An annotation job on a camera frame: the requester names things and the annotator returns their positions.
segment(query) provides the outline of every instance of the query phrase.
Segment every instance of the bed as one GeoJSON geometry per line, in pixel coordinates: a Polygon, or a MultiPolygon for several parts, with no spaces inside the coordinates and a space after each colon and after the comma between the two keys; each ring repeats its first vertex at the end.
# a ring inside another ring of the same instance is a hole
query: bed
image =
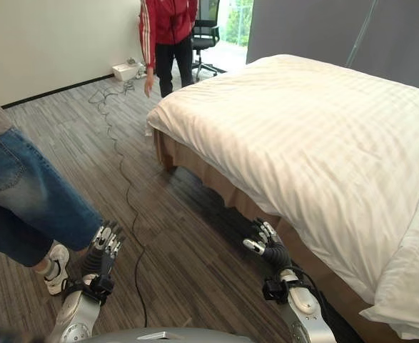
{"type": "Polygon", "coordinates": [[[419,89],[277,55],[170,94],[147,123],[166,167],[273,222],[366,342],[419,338],[419,89]]]}

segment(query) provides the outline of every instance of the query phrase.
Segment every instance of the baseboard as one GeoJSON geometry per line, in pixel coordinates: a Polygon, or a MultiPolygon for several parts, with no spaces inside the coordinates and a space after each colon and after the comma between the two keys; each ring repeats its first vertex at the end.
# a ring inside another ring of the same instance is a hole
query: baseboard
{"type": "Polygon", "coordinates": [[[113,74],[109,74],[109,75],[97,77],[97,78],[92,79],[92,80],[79,82],[78,84],[72,84],[71,86],[66,86],[66,87],[62,87],[62,88],[59,88],[59,89],[54,89],[53,91],[47,91],[46,93],[43,93],[43,94],[38,94],[38,95],[30,96],[29,98],[26,98],[26,99],[11,102],[10,104],[3,105],[1,108],[2,109],[8,109],[9,107],[12,107],[12,106],[20,105],[20,104],[23,104],[23,103],[28,102],[28,101],[32,101],[32,100],[42,98],[44,96],[59,93],[60,91],[66,91],[66,90],[71,89],[71,88],[76,88],[76,87],[79,87],[79,86],[83,86],[84,84],[91,84],[92,82],[96,82],[96,81],[100,81],[100,80],[104,80],[104,79],[109,79],[110,77],[113,77],[113,76],[114,76],[113,74]]]}

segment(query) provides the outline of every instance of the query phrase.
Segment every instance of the white box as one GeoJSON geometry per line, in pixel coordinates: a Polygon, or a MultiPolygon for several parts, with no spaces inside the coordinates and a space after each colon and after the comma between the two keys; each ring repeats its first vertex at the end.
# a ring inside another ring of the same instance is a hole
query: white box
{"type": "Polygon", "coordinates": [[[113,66],[112,71],[114,76],[119,81],[127,81],[134,78],[139,70],[139,64],[119,64],[118,66],[113,66]]]}

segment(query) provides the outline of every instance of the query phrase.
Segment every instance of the black cable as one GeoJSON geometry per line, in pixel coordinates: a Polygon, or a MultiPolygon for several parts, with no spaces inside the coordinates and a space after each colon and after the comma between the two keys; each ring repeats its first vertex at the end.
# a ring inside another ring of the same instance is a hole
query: black cable
{"type": "Polygon", "coordinates": [[[108,87],[108,88],[104,89],[103,91],[99,91],[99,90],[96,91],[95,94],[90,97],[89,103],[90,104],[95,104],[98,112],[104,117],[104,121],[106,122],[106,125],[108,126],[108,129],[106,131],[106,135],[114,142],[114,151],[121,157],[121,160],[120,160],[120,162],[118,164],[118,170],[120,171],[122,177],[128,182],[128,188],[127,188],[126,193],[125,193],[126,203],[130,207],[131,211],[133,211],[133,213],[135,214],[135,217],[133,218],[133,221],[131,223],[131,230],[130,231],[131,231],[131,234],[133,235],[134,239],[136,240],[136,242],[141,247],[141,253],[139,254],[138,259],[136,260],[135,269],[134,269],[135,287],[136,287],[136,291],[138,292],[139,299],[141,301],[141,306],[143,307],[144,327],[147,327],[147,309],[146,309],[146,304],[144,302],[143,296],[141,294],[141,291],[140,291],[139,285],[138,285],[138,266],[139,266],[139,262],[141,261],[141,258],[143,257],[144,253],[146,252],[146,247],[141,243],[141,241],[138,239],[138,237],[136,236],[135,231],[134,231],[134,225],[136,223],[136,220],[138,219],[139,212],[130,203],[130,200],[129,200],[129,197],[128,197],[128,194],[130,192],[130,189],[133,186],[133,182],[123,172],[122,165],[123,165],[123,161],[125,159],[125,155],[122,154],[117,149],[118,139],[115,138],[115,137],[112,137],[110,135],[110,131],[113,128],[113,125],[108,121],[109,112],[108,111],[103,111],[101,109],[101,105],[106,106],[106,100],[108,99],[109,96],[113,96],[113,95],[116,95],[117,96],[119,94],[126,95],[129,90],[135,90],[135,86],[134,86],[134,83],[133,83],[133,79],[130,79],[130,80],[125,81],[123,83],[123,89],[122,89],[121,92],[117,92],[115,90],[114,91],[109,91],[112,88],[113,87],[108,87]],[[99,100],[99,101],[94,101],[94,97],[98,93],[100,93],[102,95],[103,99],[102,100],[99,100]]]}

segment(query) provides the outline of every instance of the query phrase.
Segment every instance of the shoe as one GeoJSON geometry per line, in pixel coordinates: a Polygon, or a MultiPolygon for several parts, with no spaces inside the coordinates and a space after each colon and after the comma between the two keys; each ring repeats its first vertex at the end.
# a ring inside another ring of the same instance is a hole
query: shoe
{"type": "Polygon", "coordinates": [[[61,292],[62,284],[65,279],[68,279],[68,273],[66,272],[66,265],[69,261],[69,251],[66,247],[61,244],[57,244],[52,248],[49,253],[49,259],[52,261],[58,261],[60,264],[60,273],[52,280],[44,280],[47,286],[47,290],[50,295],[57,295],[61,292]]]}

